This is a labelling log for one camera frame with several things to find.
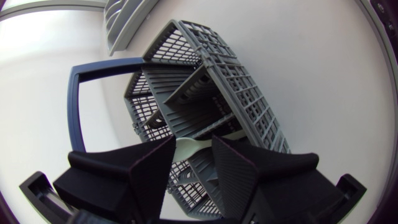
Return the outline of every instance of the blue handle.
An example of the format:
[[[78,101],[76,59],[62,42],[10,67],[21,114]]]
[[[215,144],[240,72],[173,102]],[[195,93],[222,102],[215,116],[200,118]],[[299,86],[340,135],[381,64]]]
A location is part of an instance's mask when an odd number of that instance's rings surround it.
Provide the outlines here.
[[[79,84],[97,78],[110,77],[123,73],[138,72],[147,64],[142,58],[123,58],[102,62],[88,63],[72,67],[68,84],[68,127],[69,137],[74,151],[85,152],[81,135],[79,117]]]

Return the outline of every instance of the gray plastic cutlery basket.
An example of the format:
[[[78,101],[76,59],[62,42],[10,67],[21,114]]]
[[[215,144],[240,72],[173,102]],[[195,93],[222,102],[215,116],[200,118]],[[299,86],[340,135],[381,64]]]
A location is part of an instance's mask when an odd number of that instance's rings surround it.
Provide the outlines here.
[[[174,134],[209,139],[243,129],[254,146],[290,153],[279,123],[248,71],[209,27],[170,21],[144,55],[124,96],[135,132],[153,141]],[[184,212],[202,220],[222,217],[223,203],[211,149],[170,171],[168,191]]]

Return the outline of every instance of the white spoon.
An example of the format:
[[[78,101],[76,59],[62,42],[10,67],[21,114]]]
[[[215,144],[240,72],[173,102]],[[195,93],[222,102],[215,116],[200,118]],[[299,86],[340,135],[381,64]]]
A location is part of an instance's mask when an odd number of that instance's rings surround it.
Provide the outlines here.
[[[243,129],[231,134],[224,135],[223,138],[230,140],[237,140],[245,137]],[[192,138],[178,138],[176,140],[176,148],[174,153],[173,162],[180,162],[193,156],[197,151],[210,147],[211,139],[205,141],[198,141]]]

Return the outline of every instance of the white background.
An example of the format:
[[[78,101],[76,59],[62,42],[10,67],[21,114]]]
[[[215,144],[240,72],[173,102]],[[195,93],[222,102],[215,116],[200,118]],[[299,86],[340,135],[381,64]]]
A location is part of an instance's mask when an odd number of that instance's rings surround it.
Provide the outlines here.
[[[160,1],[127,51],[113,58],[140,57],[170,19],[209,26],[224,38],[260,86],[292,152],[317,153],[318,169],[334,184],[350,173],[368,188],[344,221],[366,223],[391,161],[394,105],[380,46],[356,3]],[[40,217],[18,185],[36,170],[53,181],[68,167],[68,74],[73,65],[108,58],[102,22],[95,12],[0,22],[0,190],[22,223]],[[128,80],[82,86],[88,151],[139,142],[123,102]],[[172,198],[164,205],[163,217],[184,218]]]

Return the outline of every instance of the spoon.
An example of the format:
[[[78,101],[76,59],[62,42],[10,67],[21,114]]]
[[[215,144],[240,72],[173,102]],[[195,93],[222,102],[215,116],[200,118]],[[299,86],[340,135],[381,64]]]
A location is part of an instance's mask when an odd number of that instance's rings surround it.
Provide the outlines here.
[[[237,140],[245,137],[243,129],[231,134],[224,135],[223,138],[230,140]],[[176,140],[176,148],[174,153],[173,162],[180,162],[193,156],[197,151],[210,147],[211,139],[199,141],[192,138],[178,138]]]

